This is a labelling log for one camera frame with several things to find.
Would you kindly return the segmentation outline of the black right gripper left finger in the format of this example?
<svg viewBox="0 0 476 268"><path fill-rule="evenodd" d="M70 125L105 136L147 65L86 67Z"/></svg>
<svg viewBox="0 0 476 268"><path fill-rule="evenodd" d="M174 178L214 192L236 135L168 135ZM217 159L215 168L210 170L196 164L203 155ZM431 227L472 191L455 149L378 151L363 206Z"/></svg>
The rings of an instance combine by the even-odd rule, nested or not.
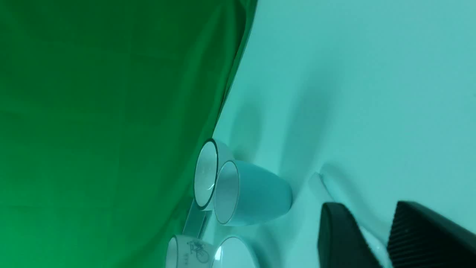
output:
<svg viewBox="0 0 476 268"><path fill-rule="evenodd" d="M339 202L321 207L317 240L321 268L381 268L350 210Z"/></svg>

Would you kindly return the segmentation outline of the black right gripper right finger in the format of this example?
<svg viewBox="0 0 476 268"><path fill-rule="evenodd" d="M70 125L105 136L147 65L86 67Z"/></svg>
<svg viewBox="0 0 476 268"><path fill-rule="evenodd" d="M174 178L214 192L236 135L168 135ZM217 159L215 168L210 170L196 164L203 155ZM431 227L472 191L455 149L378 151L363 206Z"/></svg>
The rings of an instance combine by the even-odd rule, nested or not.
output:
<svg viewBox="0 0 476 268"><path fill-rule="evenodd" d="M388 244L394 268L474 268L476 236L418 202L396 204Z"/></svg>

